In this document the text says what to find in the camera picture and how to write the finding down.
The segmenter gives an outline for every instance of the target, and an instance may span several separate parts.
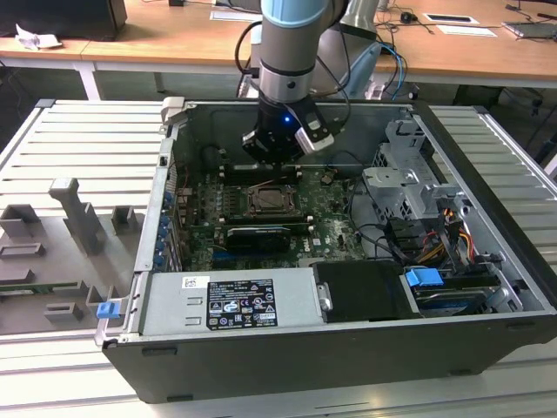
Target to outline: white sticker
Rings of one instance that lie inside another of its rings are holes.
[[[182,278],[183,289],[206,289],[211,276],[184,276]]]
[[[259,318],[261,320],[274,320],[276,318],[275,313],[260,313]]]

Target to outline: desk leg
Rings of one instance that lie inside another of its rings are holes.
[[[82,62],[74,65],[84,84],[85,93],[89,100],[103,100],[104,94],[97,82],[97,73],[93,63]]]
[[[155,86],[157,87],[157,92],[164,93],[166,91],[164,87],[163,75],[160,72],[153,72],[155,76]]]

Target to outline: white paper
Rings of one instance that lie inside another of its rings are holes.
[[[60,43],[54,35],[37,35],[22,29],[18,24],[16,28],[16,40],[29,50],[38,51],[39,49],[62,46],[62,43]]]
[[[437,28],[446,35],[468,35],[472,37],[497,37],[489,29],[485,28],[469,28],[467,26],[452,26],[447,24],[438,24]]]
[[[244,13],[242,11],[230,11],[213,9],[211,12],[211,20],[228,20],[235,22],[255,22],[256,20],[261,20],[261,15],[254,13]]]

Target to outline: barcode sticker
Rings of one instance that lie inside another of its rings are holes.
[[[206,289],[211,276],[184,276],[182,278],[183,289]]]

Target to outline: motherboard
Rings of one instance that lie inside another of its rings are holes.
[[[293,167],[271,179],[224,167],[187,173],[178,190],[184,270],[365,259],[347,215],[352,183],[326,167]]]

